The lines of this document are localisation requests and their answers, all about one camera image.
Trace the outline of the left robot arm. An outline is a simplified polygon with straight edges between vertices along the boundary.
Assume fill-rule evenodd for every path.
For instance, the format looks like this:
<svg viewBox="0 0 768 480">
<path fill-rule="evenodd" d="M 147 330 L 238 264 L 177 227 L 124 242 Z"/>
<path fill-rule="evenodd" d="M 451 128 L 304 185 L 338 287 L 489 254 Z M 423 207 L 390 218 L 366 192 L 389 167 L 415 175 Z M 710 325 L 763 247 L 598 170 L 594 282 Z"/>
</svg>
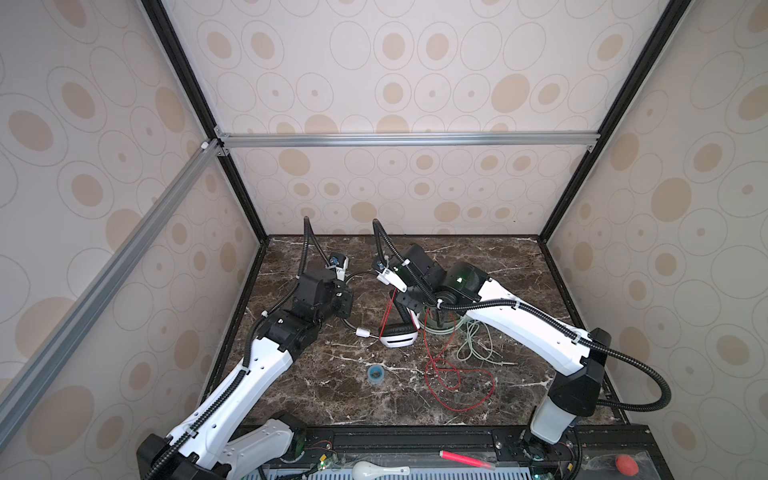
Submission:
<svg viewBox="0 0 768 480">
<path fill-rule="evenodd" d="M 325 322 L 351 314 L 347 259 L 322 253 L 322 266 L 311 267 L 309 249 L 318 245 L 306 222 L 292 289 L 251 327 L 242 360 L 214 392 L 166 437 L 151 434 L 141 443 L 141 478 L 241 479 L 271 460 L 304 457 L 306 428 L 289 414 L 270 418 L 248 434 L 235 432 L 268 388 L 318 338 Z"/>
</svg>

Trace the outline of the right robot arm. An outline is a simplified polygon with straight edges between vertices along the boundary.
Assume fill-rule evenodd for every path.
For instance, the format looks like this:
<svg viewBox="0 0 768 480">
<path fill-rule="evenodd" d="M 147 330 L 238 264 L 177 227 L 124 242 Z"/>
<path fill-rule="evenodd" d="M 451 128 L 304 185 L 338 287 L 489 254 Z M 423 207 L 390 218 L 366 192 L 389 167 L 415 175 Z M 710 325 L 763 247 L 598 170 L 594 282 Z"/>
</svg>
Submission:
<svg viewBox="0 0 768 480">
<path fill-rule="evenodd" d="M 557 373 L 528 424 L 530 435 L 538 441 L 558 443 L 577 419 L 593 415 L 599 407 L 655 412 L 671 402 L 672 391 L 664 377 L 644 362 L 612 349 L 606 331 L 586 331 L 557 320 L 470 263 L 458 261 L 444 269 L 417 244 L 401 252 L 379 220 L 373 220 L 372 227 L 377 250 L 373 268 L 378 280 L 392 287 L 393 305 L 412 329 L 395 336 L 383 330 L 382 342 L 401 346 L 414 339 L 429 320 L 437 321 L 441 314 L 453 312 L 524 345 Z M 658 386 L 658 399 L 633 404 L 601 398 L 609 358 L 645 374 Z"/>
</svg>

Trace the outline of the white black headphones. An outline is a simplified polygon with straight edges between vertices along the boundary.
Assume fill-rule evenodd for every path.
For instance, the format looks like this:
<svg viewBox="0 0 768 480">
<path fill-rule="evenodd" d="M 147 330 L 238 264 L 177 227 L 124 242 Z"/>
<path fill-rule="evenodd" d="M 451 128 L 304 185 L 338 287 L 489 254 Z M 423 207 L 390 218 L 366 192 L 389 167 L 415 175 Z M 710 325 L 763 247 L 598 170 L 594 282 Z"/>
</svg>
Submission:
<svg viewBox="0 0 768 480">
<path fill-rule="evenodd" d="M 349 284 L 353 279 L 363 276 L 375 276 L 376 271 L 362 271 L 349 275 L 344 281 Z M 400 292 L 393 286 L 389 293 L 388 304 L 382 316 L 376 337 L 387 348 L 401 348 L 413 345 L 421 330 L 419 314 L 408 306 L 406 292 Z"/>
</svg>

